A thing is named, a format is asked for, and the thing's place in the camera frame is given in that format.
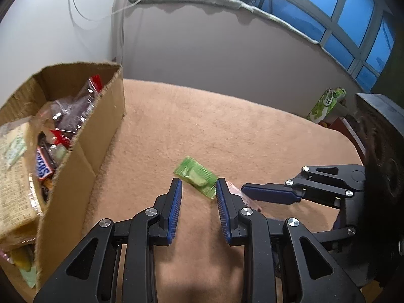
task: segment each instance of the tan carpet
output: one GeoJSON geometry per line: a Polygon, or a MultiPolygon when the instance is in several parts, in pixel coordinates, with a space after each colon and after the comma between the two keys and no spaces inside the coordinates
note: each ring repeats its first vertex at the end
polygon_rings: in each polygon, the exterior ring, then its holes
{"type": "MultiPolygon", "coordinates": [[[[121,221],[152,206],[186,155],[238,187],[283,183],[304,165],[360,164],[342,134],[270,107],[133,80],[125,80],[125,97],[127,115],[96,180],[83,234],[102,218],[121,221]]],[[[330,229],[337,214],[307,201],[260,205],[265,216],[294,216],[311,231],[330,229]]],[[[216,201],[187,183],[173,245],[155,252],[160,303],[240,301],[243,248],[225,243],[216,201]]]]}

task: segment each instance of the electrical cable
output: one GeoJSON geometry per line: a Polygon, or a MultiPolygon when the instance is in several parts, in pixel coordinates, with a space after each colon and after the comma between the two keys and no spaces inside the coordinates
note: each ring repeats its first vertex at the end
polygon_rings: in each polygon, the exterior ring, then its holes
{"type": "Polygon", "coordinates": [[[73,1],[74,8],[76,9],[76,11],[78,12],[78,14],[79,14],[82,18],[84,18],[85,20],[88,20],[89,22],[100,22],[100,21],[102,21],[102,20],[104,20],[104,19],[106,19],[106,18],[108,18],[108,17],[111,17],[111,16],[113,16],[113,15],[115,15],[115,14],[117,14],[117,13],[119,13],[119,12],[125,10],[125,9],[128,9],[128,8],[130,8],[130,7],[133,7],[134,5],[138,4],[138,3],[139,3],[140,1],[142,1],[142,0],[137,0],[137,1],[135,1],[134,3],[132,3],[132,4],[128,5],[128,6],[125,6],[125,7],[123,7],[123,8],[120,8],[120,9],[118,9],[118,10],[116,10],[116,11],[110,13],[109,15],[100,18],[100,19],[87,18],[86,16],[84,16],[84,15],[78,10],[75,0],[72,0],[72,1],[73,1]]]}

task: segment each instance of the corrugated cardboard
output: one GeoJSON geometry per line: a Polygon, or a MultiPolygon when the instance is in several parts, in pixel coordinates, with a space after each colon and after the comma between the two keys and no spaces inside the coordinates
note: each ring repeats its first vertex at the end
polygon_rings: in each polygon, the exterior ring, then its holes
{"type": "MultiPolygon", "coordinates": [[[[0,125],[35,115],[47,101],[75,96],[95,74],[100,74],[104,88],[53,177],[54,189],[39,223],[37,290],[81,239],[91,189],[112,136],[125,114],[122,68],[112,63],[46,67],[29,78],[0,109],[0,125]]],[[[32,301],[36,291],[28,288],[18,270],[9,265],[3,270],[23,298],[32,301]]]]}

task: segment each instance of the candy bar wrapper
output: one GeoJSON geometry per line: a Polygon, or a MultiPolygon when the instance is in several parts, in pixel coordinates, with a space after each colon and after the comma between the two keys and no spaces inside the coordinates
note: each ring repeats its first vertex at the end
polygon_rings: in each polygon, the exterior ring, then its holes
{"type": "Polygon", "coordinates": [[[38,130],[32,117],[0,127],[0,249],[32,243],[45,203],[36,177],[38,130]]]}
{"type": "Polygon", "coordinates": [[[233,195],[240,196],[241,199],[244,202],[244,205],[252,208],[253,210],[256,210],[258,212],[261,211],[261,207],[255,202],[255,200],[249,198],[246,194],[244,194],[239,188],[237,188],[233,183],[226,181],[227,186],[229,188],[229,192],[232,193],[233,195]]]}
{"type": "Polygon", "coordinates": [[[40,181],[53,176],[55,167],[53,166],[48,152],[42,148],[37,148],[36,153],[36,176],[40,181]]]}
{"type": "Polygon", "coordinates": [[[216,195],[217,176],[196,160],[187,156],[175,169],[174,174],[193,185],[202,194],[213,199],[216,195]]]}

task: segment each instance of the white wall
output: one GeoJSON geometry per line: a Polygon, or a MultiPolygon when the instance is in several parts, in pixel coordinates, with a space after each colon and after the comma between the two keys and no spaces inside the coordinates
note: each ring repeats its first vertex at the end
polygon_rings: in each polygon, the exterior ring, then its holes
{"type": "Polygon", "coordinates": [[[326,88],[360,89],[318,46],[247,10],[140,5],[124,20],[124,76],[307,115],[326,88]]]}

